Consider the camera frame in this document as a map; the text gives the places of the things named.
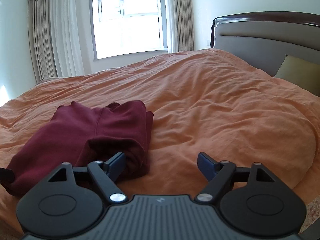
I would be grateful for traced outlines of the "bedroom window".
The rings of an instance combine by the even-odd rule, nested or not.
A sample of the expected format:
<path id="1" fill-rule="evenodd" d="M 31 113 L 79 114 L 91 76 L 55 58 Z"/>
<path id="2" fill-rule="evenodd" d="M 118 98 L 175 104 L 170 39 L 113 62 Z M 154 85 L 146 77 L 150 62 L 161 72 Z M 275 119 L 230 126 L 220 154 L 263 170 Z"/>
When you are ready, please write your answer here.
<path id="1" fill-rule="evenodd" d="M 166 50 L 165 0 L 90 0 L 96 59 Z"/>

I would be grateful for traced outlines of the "dark wood padded headboard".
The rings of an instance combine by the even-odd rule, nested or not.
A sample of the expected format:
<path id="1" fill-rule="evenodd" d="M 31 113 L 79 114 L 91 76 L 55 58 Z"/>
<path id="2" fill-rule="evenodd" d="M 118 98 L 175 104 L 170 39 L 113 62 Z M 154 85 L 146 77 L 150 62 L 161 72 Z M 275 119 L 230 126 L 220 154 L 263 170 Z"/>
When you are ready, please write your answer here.
<path id="1" fill-rule="evenodd" d="M 319 15 L 259 11 L 213 20 L 211 48 L 227 51 L 270 76 L 286 55 L 319 63 Z"/>

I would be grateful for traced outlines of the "maroon long-sleeve shirt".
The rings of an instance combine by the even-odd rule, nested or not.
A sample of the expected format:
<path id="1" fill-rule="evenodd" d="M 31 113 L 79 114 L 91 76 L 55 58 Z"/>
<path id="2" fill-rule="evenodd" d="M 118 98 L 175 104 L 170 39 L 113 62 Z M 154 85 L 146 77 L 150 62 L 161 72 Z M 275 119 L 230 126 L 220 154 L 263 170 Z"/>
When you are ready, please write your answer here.
<path id="1" fill-rule="evenodd" d="M 125 153 L 120 180 L 144 176 L 150 169 L 152 124 L 153 113 L 139 100 L 97 108 L 77 102 L 59 106 L 50 122 L 1 169 L 1 185 L 21 197 L 63 162 L 82 167 L 118 152 Z"/>

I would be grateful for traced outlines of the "olive green pillow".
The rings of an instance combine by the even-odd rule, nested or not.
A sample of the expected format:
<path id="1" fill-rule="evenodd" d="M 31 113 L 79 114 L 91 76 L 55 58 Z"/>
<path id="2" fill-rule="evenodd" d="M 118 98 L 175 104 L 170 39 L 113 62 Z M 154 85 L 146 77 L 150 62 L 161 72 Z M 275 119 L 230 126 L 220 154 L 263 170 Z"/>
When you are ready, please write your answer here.
<path id="1" fill-rule="evenodd" d="M 289 81 L 319 96 L 320 66 L 303 59 L 286 55 L 274 77 Z"/>

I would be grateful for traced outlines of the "floral bed sheet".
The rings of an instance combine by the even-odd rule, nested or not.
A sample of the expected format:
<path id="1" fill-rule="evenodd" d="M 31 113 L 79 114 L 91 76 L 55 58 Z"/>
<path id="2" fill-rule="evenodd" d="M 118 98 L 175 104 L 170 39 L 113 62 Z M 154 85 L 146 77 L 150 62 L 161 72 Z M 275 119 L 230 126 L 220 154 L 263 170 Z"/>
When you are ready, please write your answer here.
<path id="1" fill-rule="evenodd" d="M 316 197 L 306 206 L 306 219 L 302 225 L 299 234 L 303 233 L 320 217 L 320 196 Z"/>

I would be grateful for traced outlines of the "orange duvet cover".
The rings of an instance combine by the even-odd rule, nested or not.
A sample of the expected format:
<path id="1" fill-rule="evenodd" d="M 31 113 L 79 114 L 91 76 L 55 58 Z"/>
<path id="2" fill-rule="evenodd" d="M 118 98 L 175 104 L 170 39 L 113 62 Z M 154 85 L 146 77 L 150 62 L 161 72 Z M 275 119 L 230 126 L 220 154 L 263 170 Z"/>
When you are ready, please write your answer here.
<path id="1" fill-rule="evenodd" d="M 196 167 L 205 152 L 238 166 L 263 163 L 307 204 L 319 196 L 319 97 L 217 49 L 36 85 L 1 107 L 1 166 L 59 106 L 131 100 L 154 121 L 150 172 L 121 182 L 126 194 L 195 195 L 206 184 Z"/>

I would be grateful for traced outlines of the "left beige curtain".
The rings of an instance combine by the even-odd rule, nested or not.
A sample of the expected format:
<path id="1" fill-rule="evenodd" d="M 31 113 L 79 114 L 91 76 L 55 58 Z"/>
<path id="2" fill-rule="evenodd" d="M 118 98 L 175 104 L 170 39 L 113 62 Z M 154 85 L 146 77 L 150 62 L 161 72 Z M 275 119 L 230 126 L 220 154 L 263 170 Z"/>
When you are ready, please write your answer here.
<path id="1" fill-rule="evenodd" d="M 28 0 L 28 38 L 37 83 L 85 74 L 75 0 Z"/>

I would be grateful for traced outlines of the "beige curtain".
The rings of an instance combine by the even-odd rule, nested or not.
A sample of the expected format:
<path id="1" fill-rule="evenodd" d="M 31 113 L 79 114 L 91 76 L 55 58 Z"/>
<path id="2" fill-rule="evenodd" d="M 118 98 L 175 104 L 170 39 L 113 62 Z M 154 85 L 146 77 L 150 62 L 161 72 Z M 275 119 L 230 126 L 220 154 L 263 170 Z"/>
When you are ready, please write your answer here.
<path id="1" fill-rule="evenodd" d="M 28 38 L 37 83 L 85 74 L 75 0 L 28 0 Z"/>
<path id="2" fill-rule="evenodd" d="M 194 19 L 191 0 L 165 0 L 168 52 L 194 50 Z"/>

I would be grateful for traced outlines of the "right beige curtain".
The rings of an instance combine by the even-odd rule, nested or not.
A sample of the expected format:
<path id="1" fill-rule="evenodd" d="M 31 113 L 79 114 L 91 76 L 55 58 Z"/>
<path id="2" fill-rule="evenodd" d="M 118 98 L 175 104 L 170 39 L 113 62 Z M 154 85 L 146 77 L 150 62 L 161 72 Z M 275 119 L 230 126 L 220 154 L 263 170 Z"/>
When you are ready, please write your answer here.
<path id="1" fill-rule="evenodd" d="M 194 19 L 191 0 L 165 0 L 168 52 L 194 50 Z"/>

